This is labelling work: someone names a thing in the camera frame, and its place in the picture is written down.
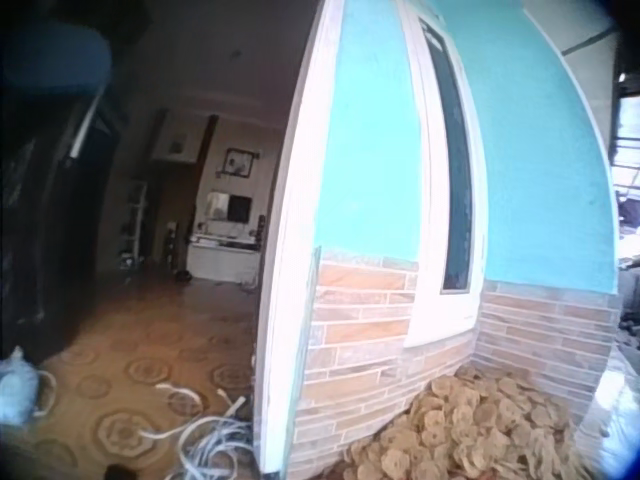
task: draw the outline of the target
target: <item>framed picture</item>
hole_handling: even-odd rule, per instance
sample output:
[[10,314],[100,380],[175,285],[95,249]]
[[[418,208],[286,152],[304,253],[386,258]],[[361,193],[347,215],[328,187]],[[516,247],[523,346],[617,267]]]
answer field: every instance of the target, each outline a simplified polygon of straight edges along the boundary
[[253,161],[260,155],[256,152],[240,150],[238,148],[230,148],[224,157],[224,165],[222,173],[232,175],[234,177],[249,178],[251,175],[251,167]]

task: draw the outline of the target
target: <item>brick tile cladding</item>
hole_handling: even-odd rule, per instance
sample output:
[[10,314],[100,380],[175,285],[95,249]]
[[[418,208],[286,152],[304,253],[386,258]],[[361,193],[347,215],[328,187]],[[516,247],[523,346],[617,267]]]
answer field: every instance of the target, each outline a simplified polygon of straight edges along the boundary
[[619,309],[615,295],[486,281],[472,360],[529,370],[579,421],[606,368]]
[[417,264],[323,252],[288,478],[309,478],[473,352],[469,331],[403,348]]

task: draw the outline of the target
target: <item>white cable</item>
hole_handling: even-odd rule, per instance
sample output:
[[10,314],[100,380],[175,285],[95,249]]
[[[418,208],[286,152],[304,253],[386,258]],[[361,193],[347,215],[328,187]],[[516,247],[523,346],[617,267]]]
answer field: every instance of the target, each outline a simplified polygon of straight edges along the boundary
[[58,381],[56,380],[56,377],[54,377],[52,374],[50,374],[45,370],[38,370],[38,375],[41,375],[45,377],[47,380],[49,380],[49,382],[51,383],[52,392],[51,392],[51,398],[49,400],[49,404],[46,407],[42,409],[36,409],[33,412],[33,416],[36,418],[44,417],[49,413],[49,411],[53,407],[53,404],[56,402],[56,390],[58,390]]
[[[201,407],[201,412],[181,427],[168,432],[139,432],[141,436],[154,440],[168,438],[182,432],[176,445],[181,468],[170,472],[164,480],[177,480],[178,478],[184,480],[234,480],[238,475],[238,450],[253,451],[249,422],[231,418],[245,403],[246,398],[240,397],[232,403],[227,393],[218,389],[218,395],[225,399],[229,408],[222,417],[215,415],[202,417],[203,403],[200,396],[193,390],[175,387],[169,383],[160,383],[156,385],[156,388],[188,395]],[[190,445],[188,440],[193,432],[207,424],[211,424],[210,427],[207,427],[208,432]],[[218,468],[211,465],[211,462],[218,459],[220,455],[226,455],[231,460],[231,468]]]

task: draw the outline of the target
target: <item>textured wall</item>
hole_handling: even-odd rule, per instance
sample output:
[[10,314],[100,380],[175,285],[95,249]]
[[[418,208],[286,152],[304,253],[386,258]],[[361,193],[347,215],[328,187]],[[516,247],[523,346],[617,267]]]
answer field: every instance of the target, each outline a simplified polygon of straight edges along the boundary
[[462,58],[482,131],[489,189],[486,276],[614,292],[607,167],[560,60],[520,2],[449,0],[438,6]]
[[469,359],[474,332],[404,348],[417,265],[325,251],[289,478],[309,478],[373,434],[433,378]]
[[346,0],[316,245],[417,259],[420,169],[420,125],[395,2]]
[[615,295],[486,282],[473,359],[529,370],[579,420],[607,365],[619,304]]

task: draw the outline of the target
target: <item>patterned tile floor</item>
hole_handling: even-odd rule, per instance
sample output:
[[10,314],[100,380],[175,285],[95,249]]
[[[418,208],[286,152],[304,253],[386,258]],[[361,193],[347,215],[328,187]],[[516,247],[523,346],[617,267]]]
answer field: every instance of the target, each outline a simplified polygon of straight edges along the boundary
[[[255,294],[195,279],[134,281],[102,295],[74,343],[42,365],[58,381],[51,412],[2,431],[18,447],[20,475],[101,479],[117,463],[142,480],[163,479],[177,464],[176,438],[154,441],[137,431],[175,428],[198,407],[154,385],[193,389],[207,413],[223,413],[218,388],[232,399],[251,391],[256,308]],[[250,407],[241,414],[250,416]]]

